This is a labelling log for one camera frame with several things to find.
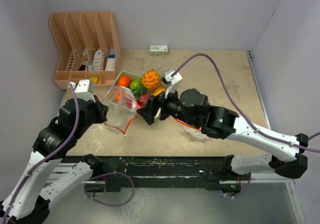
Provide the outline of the clear zip bag orange zipper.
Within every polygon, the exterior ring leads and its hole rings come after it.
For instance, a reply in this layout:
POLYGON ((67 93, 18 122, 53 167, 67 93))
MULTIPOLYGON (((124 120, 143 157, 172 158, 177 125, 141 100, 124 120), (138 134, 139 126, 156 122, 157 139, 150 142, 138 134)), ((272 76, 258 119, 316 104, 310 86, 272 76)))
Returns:
POLYGON ((137 109, 127 107, 127 99, 136 101, 131 90, 123 86, 113 86, 102 99, 102 104, 109 107, 107 121, 103 123, 105 128, 117 134, 121 133, 124 137, 127 136, 127 130, 137 115, 137 109), (118 93, 120 100, 116 103, 115 97, 118 93))

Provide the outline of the toy pineapple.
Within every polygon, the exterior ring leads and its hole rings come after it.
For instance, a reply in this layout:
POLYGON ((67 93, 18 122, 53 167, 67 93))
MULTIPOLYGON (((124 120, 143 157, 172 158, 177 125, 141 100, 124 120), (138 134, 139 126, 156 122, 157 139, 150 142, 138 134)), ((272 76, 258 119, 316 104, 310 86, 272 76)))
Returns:
POLYGON ((138 86, 132 93, 135 98, 147 92, 153 92, 162 84, 161 76, 155 70, 147 71, 140 79, 141 85, 138 86))

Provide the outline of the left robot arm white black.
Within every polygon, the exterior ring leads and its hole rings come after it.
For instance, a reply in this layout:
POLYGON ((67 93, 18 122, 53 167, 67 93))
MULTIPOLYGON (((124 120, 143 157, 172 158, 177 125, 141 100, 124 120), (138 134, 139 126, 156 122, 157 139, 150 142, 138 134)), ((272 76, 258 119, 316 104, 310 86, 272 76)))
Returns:
POLYGON ((66 194, 81 182, 98 180, 103 162, 88 154, 71 171, 46 185, 55 167, 92 124, 107 121, 108 107, 96 98, 70 99, 59 115, 42 129, 33 145, 27 167, 12 193, 0 203, 2 223, 41 224, 66 194))

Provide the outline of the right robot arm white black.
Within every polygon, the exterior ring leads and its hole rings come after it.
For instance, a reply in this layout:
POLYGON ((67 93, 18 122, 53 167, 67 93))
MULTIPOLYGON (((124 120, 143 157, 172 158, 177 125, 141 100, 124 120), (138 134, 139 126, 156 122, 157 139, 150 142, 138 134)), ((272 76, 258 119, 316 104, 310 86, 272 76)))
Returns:
POLYGON ((308 145, 304 134, 289 136, 274 132, 259 125, 250 125, 243 116, 219 106, 209 104, 208 97, 196 89, 188 89, 181 95, 161 93, 151 96, 147 105, 137 113, 149 124, 156 114, 165 120, 172 116, 209 138, 233 140, 261 150, 252 156, 231 156, 222 168, 228 180, 250 172, 274 171, 289 178, 300 178, 308 168, 308 159, 301 148, 308 145))

